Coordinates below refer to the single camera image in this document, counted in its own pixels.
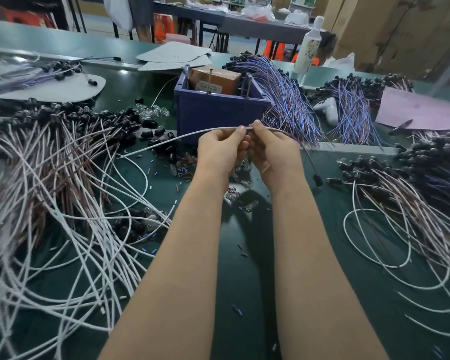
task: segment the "sheet of paper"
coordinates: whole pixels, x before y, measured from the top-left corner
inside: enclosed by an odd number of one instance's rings
[[[97,82],[96,86],[88,84],[88,80]],[[93,74],[74,73],[64,80],[53,79],[49,82],[0,94],[0,98],[11,100],[28,100],[36,98],[40,102],[81,102],[97,96],[105,87],[106,80]]]
[[[376,122],[396,128],[410,119],[407,129],[450,130],[450,102],[386,87]]]
[[[198,58],[185,63],[157,63],[157,62],[147,62],[144,66],[138,68],[139,71],[165,71],[165,70],[179,70],[186,64],[189,64],[191,68],[208,66],[212,64],[210,59],[206,55],[199,56]]]
[[[137,55],[136,58],[145,62],[186,63],[211,51],[210,48],[169,41],[149,52]]]

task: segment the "pink stool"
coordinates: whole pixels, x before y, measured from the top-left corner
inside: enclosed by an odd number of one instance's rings
[[[165,43],[167,42],[179,42],[184,44],[190,44],[190,38],[186,35],[180,34],[166,34]]]

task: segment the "bottle cap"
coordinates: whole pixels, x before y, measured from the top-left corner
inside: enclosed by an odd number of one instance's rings
[[[322,28],[322,24],[324,23],[324,17],[323,16],[317,16],[315,18],[315,21],[313,21],[313,29],[320,31]]]

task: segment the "right hand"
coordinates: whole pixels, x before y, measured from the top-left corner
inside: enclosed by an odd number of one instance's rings
[[[297,142],[281,132],[271,132],[259,120],[250,126],[253,130],[248,151],[272,194],[290,180],[305,179]]]

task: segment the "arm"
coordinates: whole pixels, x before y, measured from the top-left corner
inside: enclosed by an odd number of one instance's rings
[[[273,203],[283,359],[388,359],[348,283],[305,180],[297,144],[253,124],[250,155]]]
[[[245,133],[200,138],[195,177],[100,360],[210,358],[222,200],[228,172],[245,156]]]

